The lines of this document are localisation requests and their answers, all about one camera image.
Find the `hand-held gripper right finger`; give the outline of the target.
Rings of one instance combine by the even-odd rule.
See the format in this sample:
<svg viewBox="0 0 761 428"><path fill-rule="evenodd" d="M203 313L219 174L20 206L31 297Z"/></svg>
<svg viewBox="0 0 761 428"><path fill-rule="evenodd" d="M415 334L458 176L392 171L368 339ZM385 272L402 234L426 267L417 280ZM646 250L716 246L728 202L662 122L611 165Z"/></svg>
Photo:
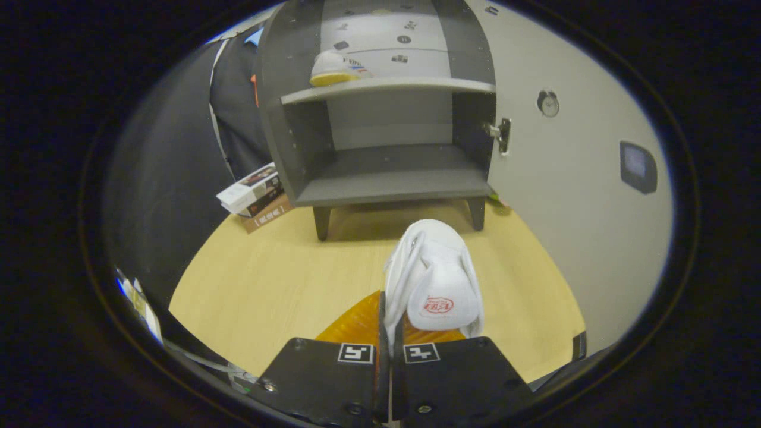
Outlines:
<svg viewBox="0 0 761 428"><path fill-rule="evenodd" d="M529 385L486 336L392 347L392 421L400 426L497 426L533 399Z"/></svg>

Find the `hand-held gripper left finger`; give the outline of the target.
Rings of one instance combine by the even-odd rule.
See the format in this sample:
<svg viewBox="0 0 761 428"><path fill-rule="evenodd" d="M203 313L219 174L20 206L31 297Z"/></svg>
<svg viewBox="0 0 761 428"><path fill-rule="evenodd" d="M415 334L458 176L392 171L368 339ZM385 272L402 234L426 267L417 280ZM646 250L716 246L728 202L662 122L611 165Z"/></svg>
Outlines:
<svg viewBox="0 0 761 428"><path fill-rule="evenodd" d="M289 339L249 390L253 400L321 427L388 422L384 292L355 304L318 339Z"/></svg>

